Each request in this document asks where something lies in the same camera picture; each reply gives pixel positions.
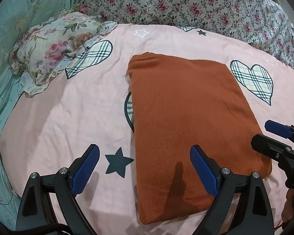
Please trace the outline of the person's right hand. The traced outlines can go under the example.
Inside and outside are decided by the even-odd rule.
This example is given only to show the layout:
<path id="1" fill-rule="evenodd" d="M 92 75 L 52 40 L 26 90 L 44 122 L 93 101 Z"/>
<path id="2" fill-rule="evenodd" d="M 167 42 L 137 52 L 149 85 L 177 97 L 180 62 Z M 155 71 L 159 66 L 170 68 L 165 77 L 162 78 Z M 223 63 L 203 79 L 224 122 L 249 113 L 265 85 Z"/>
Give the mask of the person's right hand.
<path id="1" fill-rule="evenodd" d="M 294 198 L 294 189 L 289 189 L 286 194 L 286 202 L 281 214 L 283 223 L 290 221 L 294 216 L 293 198 Z"/>

